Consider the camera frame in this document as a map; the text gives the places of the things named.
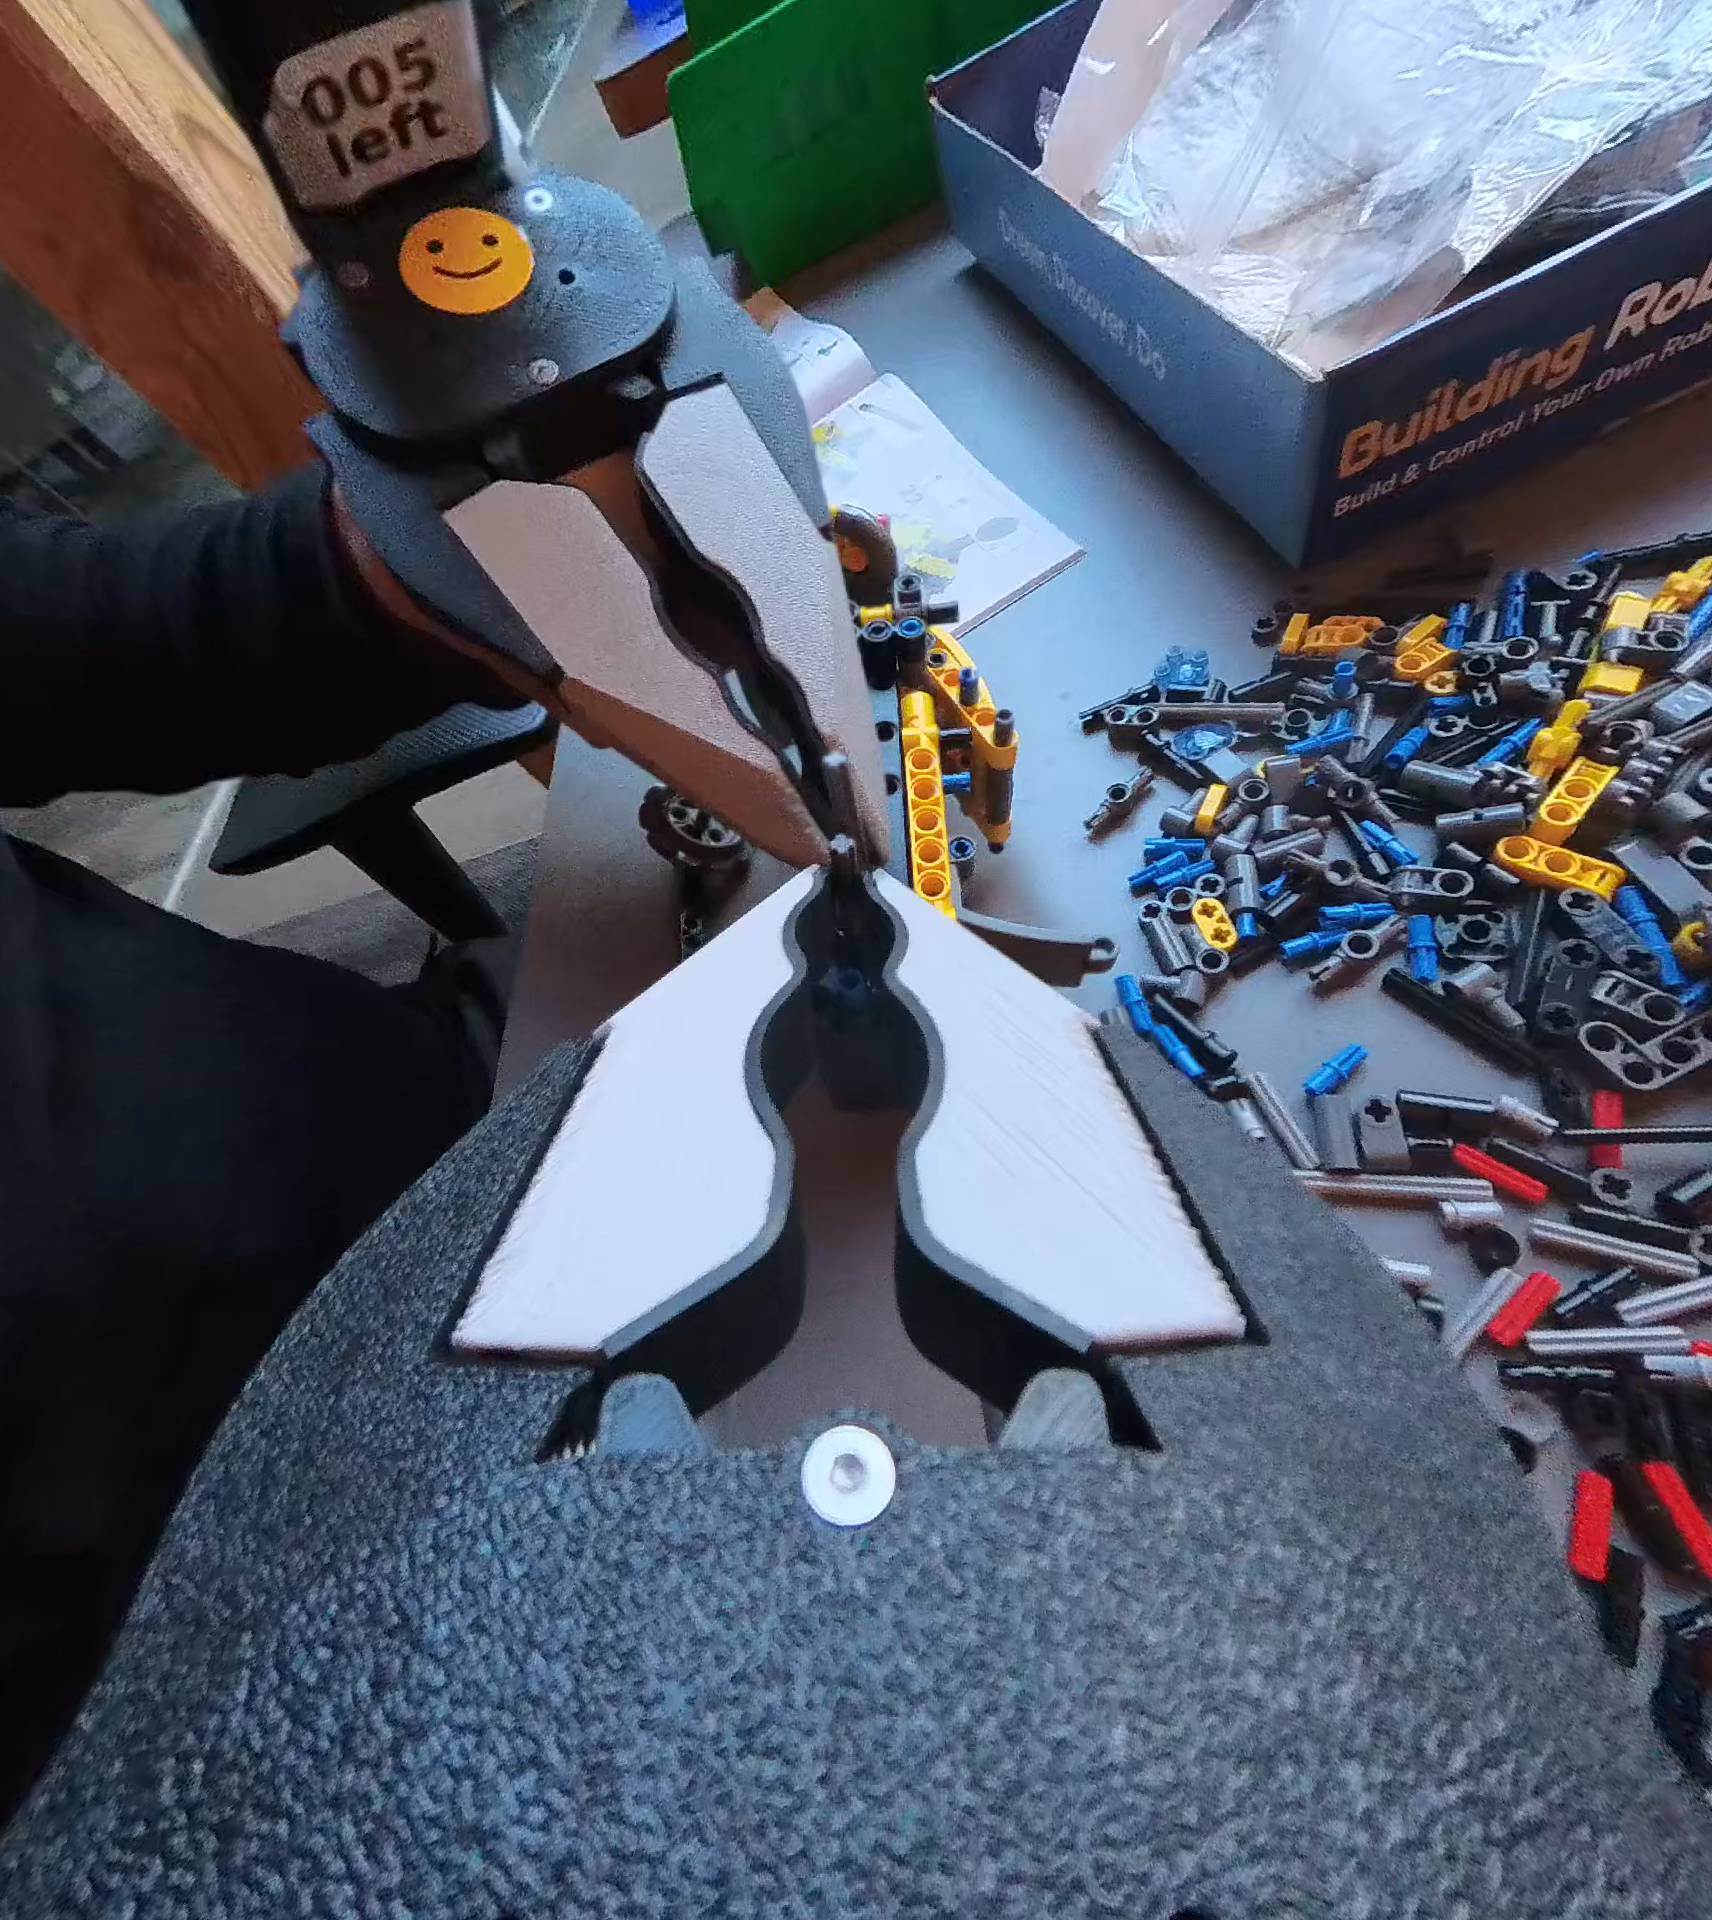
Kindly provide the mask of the green plastic bin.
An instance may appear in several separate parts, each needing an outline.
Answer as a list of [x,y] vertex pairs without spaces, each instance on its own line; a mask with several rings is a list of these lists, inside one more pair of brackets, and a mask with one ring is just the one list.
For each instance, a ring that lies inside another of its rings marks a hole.
[[1097,3],[687,3],[668,112],[692,216],[747,288],[780,286],[926,208],[994,258],[1000,190],[1041,203],[1036,108]]

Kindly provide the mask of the black gear wheel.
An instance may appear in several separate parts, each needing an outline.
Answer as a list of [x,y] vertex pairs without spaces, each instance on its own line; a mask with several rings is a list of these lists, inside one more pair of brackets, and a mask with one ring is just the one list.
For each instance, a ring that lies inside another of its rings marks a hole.
[[748,871],[750,847],[744,838],[668,783],[652,783],[637,809],[637,823],[652,851],[678,874],[722,885]]

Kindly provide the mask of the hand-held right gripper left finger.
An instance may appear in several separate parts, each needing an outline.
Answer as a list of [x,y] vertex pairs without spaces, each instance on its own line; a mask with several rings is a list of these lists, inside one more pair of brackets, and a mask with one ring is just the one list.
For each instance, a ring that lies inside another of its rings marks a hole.
[[817,876],[678,961],[594,1033],[451,1327],[466,1357],[766,1363],[803,1307],[800,1076],[783,1018],[804,978],[796,913]]

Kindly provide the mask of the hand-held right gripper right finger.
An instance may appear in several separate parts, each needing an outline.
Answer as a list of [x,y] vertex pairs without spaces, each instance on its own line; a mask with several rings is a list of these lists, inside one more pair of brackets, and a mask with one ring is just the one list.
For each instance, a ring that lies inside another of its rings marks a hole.
[[922,1045],[899,1192],[940,1274],[1076,1352],[1248,1332],[1217,1256],[1110,1071],[1099,1022],[886,871],[884,983]]

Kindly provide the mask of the yellow toy brick vehicle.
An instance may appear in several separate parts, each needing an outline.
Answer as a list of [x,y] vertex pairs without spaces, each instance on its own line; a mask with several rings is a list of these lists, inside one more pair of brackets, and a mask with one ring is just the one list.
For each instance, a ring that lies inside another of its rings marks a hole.
[[899,552],[890,523],[857,506],[829,513],[870,713],[883,749],[888,870],[926,906],[1053,989],[1108,974],[1118,948],[971,908],[979,853],[1007,851],[1020,734],[962,641],[960,601]]

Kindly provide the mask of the dark blue cardboard kit box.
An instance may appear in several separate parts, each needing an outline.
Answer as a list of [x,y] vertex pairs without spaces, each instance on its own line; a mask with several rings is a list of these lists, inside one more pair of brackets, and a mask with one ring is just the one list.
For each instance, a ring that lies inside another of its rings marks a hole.
[[1097,13],[1061,3],[929,83],[950,225],[1284,562],[1344,558],[1712,379],[1712,180],[1302,370],[1043,181],[1039,94]]

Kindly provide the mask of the clear plastic bags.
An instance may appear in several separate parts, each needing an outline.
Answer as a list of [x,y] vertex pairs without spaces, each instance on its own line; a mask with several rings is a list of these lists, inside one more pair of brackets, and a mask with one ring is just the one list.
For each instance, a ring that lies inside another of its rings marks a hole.
[[1326,372],[1712,180],[1712,2],[1108,2],[1036,174]]

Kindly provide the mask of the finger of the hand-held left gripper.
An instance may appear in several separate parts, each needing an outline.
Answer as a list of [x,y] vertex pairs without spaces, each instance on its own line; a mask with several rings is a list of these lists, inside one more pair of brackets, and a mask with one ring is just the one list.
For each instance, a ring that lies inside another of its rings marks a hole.
[[725,382],[666,402],[637,472],[687,558],[728,593],[747,646],[738,684],[807,812],[862,862],[886,862],[890,798],[837,543]]
[[444,526],[560,669],[573,722],[795,868],[829,860],[774,748],[672,636],[660,588],[605,509],[564,484],[493,481]]

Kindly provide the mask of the pile of small brick parts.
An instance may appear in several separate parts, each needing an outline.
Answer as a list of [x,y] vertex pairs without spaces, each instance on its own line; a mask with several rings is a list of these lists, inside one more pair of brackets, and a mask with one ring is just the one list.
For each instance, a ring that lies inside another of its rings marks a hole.
[[1332,1205],[1563,1452],[1565,1565],[1657,1704],[1712,1706],[1712,528],[1278,601],[1076,716],[1128,755],[1149,950],[1115,1020]]

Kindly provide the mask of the white instruction booklet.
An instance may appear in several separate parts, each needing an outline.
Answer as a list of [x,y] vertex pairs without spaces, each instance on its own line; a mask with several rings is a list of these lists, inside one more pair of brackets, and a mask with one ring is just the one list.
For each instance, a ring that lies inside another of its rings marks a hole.
[[896,556],[957,604],[971,636],[1084,558],[1084,546],[994,478],[896,374],[843,327],[771,288],[747,311],[766,332],[812,426],[834,508],[886,523]]

